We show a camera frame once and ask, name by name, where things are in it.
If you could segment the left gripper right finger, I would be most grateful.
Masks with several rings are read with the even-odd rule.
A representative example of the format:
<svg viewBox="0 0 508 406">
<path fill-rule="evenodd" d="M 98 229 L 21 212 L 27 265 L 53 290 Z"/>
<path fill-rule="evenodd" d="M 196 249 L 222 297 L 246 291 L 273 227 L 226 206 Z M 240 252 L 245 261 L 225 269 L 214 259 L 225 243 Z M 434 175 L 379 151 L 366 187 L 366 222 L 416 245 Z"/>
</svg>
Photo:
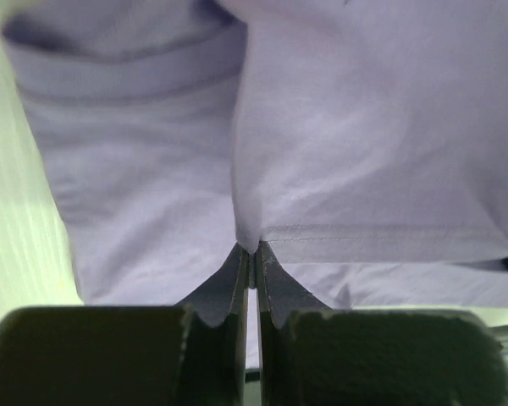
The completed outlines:
<svg viewBox="0 0 508 406">
<path fill-rule="evenodd" d="M 500 341 L 450 309 L 333 310 L 254 256 L 265 405 L 508 405 Z"/>
</svg>

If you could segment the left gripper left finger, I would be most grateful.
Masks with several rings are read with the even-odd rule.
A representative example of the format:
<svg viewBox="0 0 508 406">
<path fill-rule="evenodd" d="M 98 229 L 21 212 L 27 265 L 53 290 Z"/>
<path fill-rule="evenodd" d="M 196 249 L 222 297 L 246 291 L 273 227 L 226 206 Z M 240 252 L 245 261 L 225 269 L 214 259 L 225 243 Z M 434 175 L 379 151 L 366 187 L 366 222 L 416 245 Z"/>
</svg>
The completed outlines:
<svg viewBox="0 0 508 406">
<path fill-rule="evenodd" d="M 173 306 L 25 307 L 0 321 L 0 405 L 239 405 L 248 255 Z"/>
</svg>

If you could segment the purple t shirt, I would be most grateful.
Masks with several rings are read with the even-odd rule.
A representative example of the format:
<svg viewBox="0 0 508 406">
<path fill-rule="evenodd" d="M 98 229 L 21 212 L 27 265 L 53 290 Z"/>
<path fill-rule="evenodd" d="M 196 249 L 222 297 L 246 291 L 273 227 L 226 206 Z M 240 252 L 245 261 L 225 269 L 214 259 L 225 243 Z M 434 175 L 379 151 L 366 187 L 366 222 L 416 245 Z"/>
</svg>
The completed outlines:
<svg viewBox="0 0 508 406">
<path fill-rule="evenodd" d="M 45 1 L 1 39 L 88 305 L 267 242 L 326 305 L 508 308 L 508 1 Z"/>
</svg>

